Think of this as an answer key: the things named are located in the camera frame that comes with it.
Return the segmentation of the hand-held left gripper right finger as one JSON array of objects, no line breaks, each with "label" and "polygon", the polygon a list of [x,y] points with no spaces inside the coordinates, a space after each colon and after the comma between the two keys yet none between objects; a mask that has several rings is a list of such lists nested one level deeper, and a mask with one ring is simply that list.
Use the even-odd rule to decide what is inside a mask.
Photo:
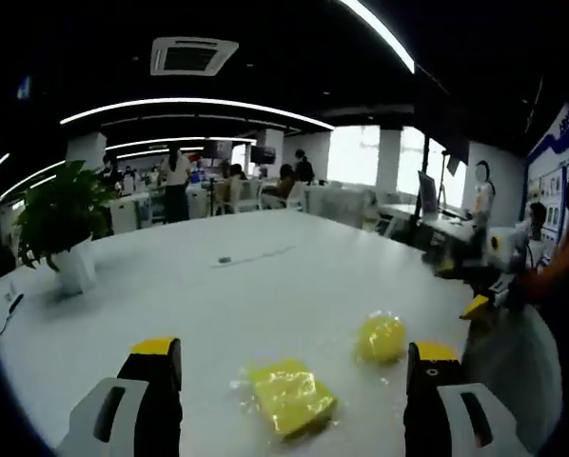
[{"label": "hand-held left gripper right finger", "polygon": [[528,456],[511,412],[483,384],[465,380],[461,362],[445,345],[408,347],[407,456]]}]

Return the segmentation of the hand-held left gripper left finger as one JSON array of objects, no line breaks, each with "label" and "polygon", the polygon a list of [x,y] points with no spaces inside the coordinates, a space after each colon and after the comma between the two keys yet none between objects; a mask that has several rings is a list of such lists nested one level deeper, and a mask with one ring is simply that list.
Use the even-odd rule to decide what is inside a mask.
[{"label": "hand-held left gripper left finger", "polygon": [[115,377],[71,411],[58,456],[177,456],[183,407],[181,340],[148,339],[130,349]]}]

